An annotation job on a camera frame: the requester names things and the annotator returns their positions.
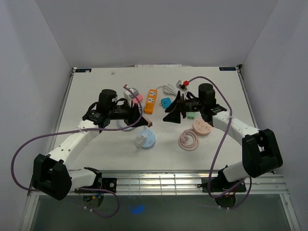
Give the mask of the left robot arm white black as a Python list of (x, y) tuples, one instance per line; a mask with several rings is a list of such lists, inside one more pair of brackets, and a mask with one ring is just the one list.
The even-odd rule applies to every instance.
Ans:
[(103, 188), (102, 173), (92, 167), (70, 170), (70, 166), (83, 149), (95, 139), (112, 120), (123, 120), (127, 126), (150, 127), (151, 121), (142, 116), (140, 106), (128, 103), (118, 105), (117, 93), (104, 89), (79, 123), (58, 147), (47, 155), (39, 154), (34, 160), (32, 185), (35, 189), (57, 199), (64, 199), (70, 191), (88, 188), (97, 192)]

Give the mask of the white charger plug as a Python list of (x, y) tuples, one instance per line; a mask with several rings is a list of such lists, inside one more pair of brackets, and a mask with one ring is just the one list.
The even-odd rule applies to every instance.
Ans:
[(142, 148), (142, 146), (146, 143), (146, 136), (144, 134), (139, 134), (135, 139), (135, 145), (137, 148)]

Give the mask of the brown pink charger plug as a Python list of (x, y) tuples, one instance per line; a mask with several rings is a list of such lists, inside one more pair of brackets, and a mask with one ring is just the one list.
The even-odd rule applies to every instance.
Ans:
[(147, 127), (151, 127), (153, 125), (152, 121), (148, 121)]

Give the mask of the blue round power socket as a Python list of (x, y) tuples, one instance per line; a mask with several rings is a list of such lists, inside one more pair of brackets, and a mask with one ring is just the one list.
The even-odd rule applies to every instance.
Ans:
[(151, 131), (150, 129), (144, 129), (144, 130), (140, 131), (138, 133), (138, 135), (139, 134), (144, 134), (147, 138), (146, 143), (142, 146), (141, 149), (148, 150), (148, 149), (151, 149), (151, 148), (154, 147), (154, 145), (156, 143), (156, 136), (155, 136), (153, 131)]

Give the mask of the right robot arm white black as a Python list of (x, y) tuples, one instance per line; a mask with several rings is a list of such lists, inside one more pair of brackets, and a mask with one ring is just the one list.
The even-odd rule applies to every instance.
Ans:
[(202, 119), (230, 136), (242, 147), (242, 160), (224, 167), (217, 177), (210, 180), (211, 187), (229, 191), (239, 180), (257, 178), (283, 165), (275, 134), (270, 129), (259, 130), (239, 119), (232, 118), (230, 110), (217, 103), (216, 92), (209, 83), (200, 84), (198, 97), (188, 93), (186, 97), (177, 94), (171, 105), (165, 109), (165, 122), (181, 123), (188, 112), (199, 112)]

